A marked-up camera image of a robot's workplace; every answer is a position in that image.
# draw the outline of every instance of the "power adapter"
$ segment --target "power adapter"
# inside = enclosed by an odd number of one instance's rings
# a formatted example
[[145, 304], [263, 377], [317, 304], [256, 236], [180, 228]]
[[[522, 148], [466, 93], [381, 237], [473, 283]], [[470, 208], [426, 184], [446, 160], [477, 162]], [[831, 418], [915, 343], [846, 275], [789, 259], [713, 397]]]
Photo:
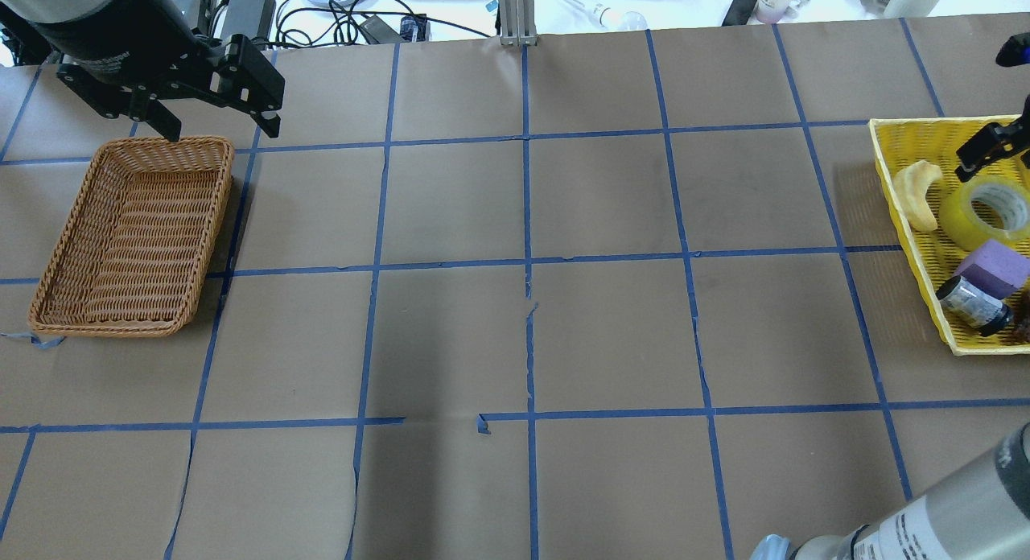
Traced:
[[729, 3], [729, 10], [722, 21], [722, 26], [728, 28], [729, 25], [747, 25], [751, 13], [755, 11], [755, 4], [758, 0], [733, 0]]
[[394, 31], [393, 28], [390, 28], [389, 25], [386, 25], [386, 22], [382, 21], [378, 14], [369, 16], [364, 24], [357, 26], [357, 30], [362, 32], [362, 35], [369, 44], [404, 42], [401, 34]]
[[221, 40], [228, 42], [233, 35], [268, 40], [274, 13], [275, 0], [229, 0], [226, 18], [221, 22]]

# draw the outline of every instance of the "wicker basket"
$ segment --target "wicker basket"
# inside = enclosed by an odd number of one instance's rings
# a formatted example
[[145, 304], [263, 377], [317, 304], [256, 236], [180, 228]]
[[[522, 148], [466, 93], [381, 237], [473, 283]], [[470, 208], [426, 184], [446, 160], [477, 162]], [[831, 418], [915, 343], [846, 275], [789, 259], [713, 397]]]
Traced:
[[40, 334], [165, 337], [197, 313], [232, 186], [215, 136], [97, 149], [29, 308]]
[[[959, 248], [941, 230], [933, 233], [914, 233], [901, 207], [892, 182], [894, 174], [916, 161], [929, 161], [945, 171], [945, 179], [934, 183], [927, 192], [927, 202], [934, 212], [940, 208], [941, 198], [957, 189], [962, 182], [952, 174], [958, 167], [955, 150], [978, 132], [986, 124], [1008, 124], [1019, 116], [955, 117], [955, 119], [872, 119], [869, 131], [877, 152], [877, 171], [887, 197], [891, 220], [894, 222], [908, 258], [908, 267], [919, 282], [920, 293], [930, 310], [930, 317], [937, 325], [941, 341], [956, 355], [1016, 355], [1030, 352], [1030, 345], [1012, 337], [1012, 330], [1002, 329], [991, 337], [980, 337], [971, 326], [952, 313], [946, 313], [937, 301], [936, 289], [955, 273], [955, 269], [969, 253]], [[978, 175], [1003, 175], [1016, 182], [1030, 181], [1030, 171], [1019, 160], [1000, 161], [984, 168]], [[1030, 241], [1012, 247], [1030, 256]], [[1020, 313], [1019, 293], [1005, 301]]]

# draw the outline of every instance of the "purple foam block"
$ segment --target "purple foam block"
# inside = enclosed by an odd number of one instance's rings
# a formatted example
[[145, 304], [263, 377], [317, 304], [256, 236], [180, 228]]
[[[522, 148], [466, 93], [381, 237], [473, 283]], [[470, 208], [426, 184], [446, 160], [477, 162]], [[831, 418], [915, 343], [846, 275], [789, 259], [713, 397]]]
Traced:
[[999, 241], [986, 241], [959, 265], [955, 275], [963, 275], [976, 288], [1003, 300], [1026, 284], [1030, 259]]

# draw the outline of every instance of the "clear packing tape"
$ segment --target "clear packing tape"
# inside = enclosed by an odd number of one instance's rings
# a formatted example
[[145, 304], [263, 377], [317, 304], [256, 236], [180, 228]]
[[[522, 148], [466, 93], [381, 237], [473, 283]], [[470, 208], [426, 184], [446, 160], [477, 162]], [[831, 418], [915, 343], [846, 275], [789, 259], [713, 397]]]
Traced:
[[[977, 214], [990, 208], [996, 222]], [[1019, 182], [1001, 175], [976, 175], [940, 202], [940, 230], [967, 251], [980, 248], [989, 238], [1004, 245], [1030, 238], [1030, 192]]]

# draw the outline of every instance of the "yellow plastic basket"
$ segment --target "yellow plastic basket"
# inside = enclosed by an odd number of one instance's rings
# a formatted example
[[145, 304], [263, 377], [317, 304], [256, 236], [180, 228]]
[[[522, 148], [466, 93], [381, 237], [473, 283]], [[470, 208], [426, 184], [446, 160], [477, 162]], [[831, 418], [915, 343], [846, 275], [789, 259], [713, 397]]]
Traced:
[[[908, 226], [901, 214], [897, 192], [892, 182], [894, 174], [917, 161], [929, 161], [945, 171], [945, 179], [934, 183], [927, 192], [927, 202], [934, 212], [940, 208], [941, 198], [957, 189], [962, 182], [953, 174], [958, 167], [955, 150], [978, 132], [986, 124], [1008, 124], [1019, 116], [941, 117], [941, 119], [871, 119], [869, 132], [877, 153], [877, 171], [894, 222], [908, 258], [908, 267], [919, 282], [920, 293], [930, 317], [937, 325], [941, 341], [956, 355], [1016, 355], [1030, 352], [1030, 344], [1020, 343], [1012, 337], [1012, 329], [1002, 329], [992, 337], [980, 337], [971, 326], [952, 313], [947, 313], [937, 301], [938, 285], [948, 280], [955, 269], [969, 253], [959, 248], [941, 230], [918, 233]], [[1000, 161], [984, 168], [978, 175], [1003, 175], [1020, 183], [1030, 181], [1030, 171], [1019, 160]], [[1030, 241], [1021, 242], [1015, 249], [1030, 256]], [[1020, 315], [1020, 293], [1005, 301]]]

